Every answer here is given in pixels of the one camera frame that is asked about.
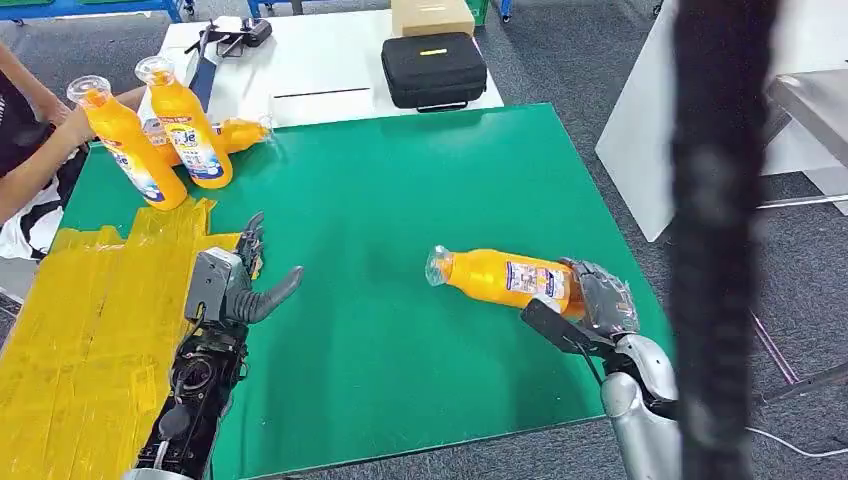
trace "bottle cap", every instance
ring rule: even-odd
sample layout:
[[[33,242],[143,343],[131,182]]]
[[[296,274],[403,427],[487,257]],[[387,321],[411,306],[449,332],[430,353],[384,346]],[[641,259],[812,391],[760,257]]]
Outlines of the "bottle cap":
[[[450,280],[453,271],[453,253],[447,248],[436,245],[427,257],[427,265],[424,266],[424,276],[431,286],[437,287]]]
[[[112,96],[112,86],[103,77],[86,75],[71,82],[66,93],[72,102],[83,108],[97,108]]]
[[[135,66],[135,76],[148,85],[170,85],[174,82],[174,62],[165,57],[147,57]]]

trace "person's arm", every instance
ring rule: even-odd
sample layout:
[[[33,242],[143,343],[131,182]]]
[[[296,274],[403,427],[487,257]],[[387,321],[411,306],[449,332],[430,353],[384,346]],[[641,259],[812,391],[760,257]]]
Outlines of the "person's arm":
[[[128,92],[124,92],[118,95],[117,98],[119,102],[129,107],[130,110],[137,112],[138,106],[141,105],[141,99],[144,97],[144,92],[147,91],[147,87],[138,87],[134,88]]]
[[[24,163],[0,177],[0,225],[32,200],[68,155],[93,136],[85,114],[76,109]]]
[[[55,125],[61,125],[70,113],[67,105],[47,89],[18,58],[0,42],[0,71],[29,99],[36,113]]]

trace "white table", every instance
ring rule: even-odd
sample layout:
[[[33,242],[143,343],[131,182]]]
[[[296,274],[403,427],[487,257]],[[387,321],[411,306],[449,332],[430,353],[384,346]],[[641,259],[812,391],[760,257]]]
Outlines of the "white table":
[[[418,114],[392,104],[383,74],[380,52],[393,36],[390,10],[266,20],[273,28],[271,38],[258,48],[246,48],[240,58],[222,61],[214,56],[214,45],[207,48],[207,58],[218,64],[207,111],[212,121],[271,115],[275,127],[286,127]],[[215,20],[221,27],[238,22],[237,17]],[[197,41],[206,25],[168,28],[160,54],[175,61],[181,80],[190,63],[183,50]],[[486,92],[467,108],[500,106],[503,101],[490,74]],[[142,103],[139,116],[153,116],[149,100]]]
[[[673,123],[671,31],[676,6],[673,0],[664,3],[595,147],[648,241],[656,240],[672,216],[668,142]],[[784,0],[773,34],[771,74],[848,68],[846,18],[845,0]],[[766,175],[804,172],[825,195],[848,191],[848,169],[794,120],[766,153]],[[836,205],[848,214],[848,202]]]

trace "orange bottle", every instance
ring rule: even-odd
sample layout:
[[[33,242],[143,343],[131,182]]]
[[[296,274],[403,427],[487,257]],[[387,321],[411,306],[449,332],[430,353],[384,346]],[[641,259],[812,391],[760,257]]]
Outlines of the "orange bottle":
[[[454,253],[441,245],[430,252],[425,267],[430,285],[447,283],[484,302],[524,308],[533,295],[544,294],[566,316],[582,316],[580,292],[571,268],[497,250]]]
[[[180,156],[177,155],[177,151],[174,150],[174,146],[171,145],[171,141],[168,140],[168,134],[165,133],[165,129],[162,127],[162,122],[159,121],[158,118],[148,118],[144,125],[141,127],[144,130],[144,133],[147,135],[147,138],[150,140],[150,143],[156,147],[156,150],[159,151],[159,155],[165,159],[165,162],[172,167],[176,167],[177,165],[182,165],[183,162],[180,160]]]
[[[197,96],[177,81],[174,65],[164,57],[148,57],[135,73],[150,86],[153,112],[162,122],[194,183],[222,188],[233,179],[233,164],[218,141]]]
[[[185,200],[185,185],[150,143],[135,112],[112,96],[108,80],[80,77],[68,85],[67,94],[150,206],[171,210]]]
[[[261,142],[270,131],[259,122],[231,118],[215,126],[215,132],[227,153],[241,152]]]

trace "cardboard box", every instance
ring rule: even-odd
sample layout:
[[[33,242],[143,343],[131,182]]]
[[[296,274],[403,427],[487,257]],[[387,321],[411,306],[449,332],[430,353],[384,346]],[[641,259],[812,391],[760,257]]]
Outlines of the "cardboard box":
[[[474,16],[465,0],[392,0],[392,28],[402,37],[451,32],[474,36]]]

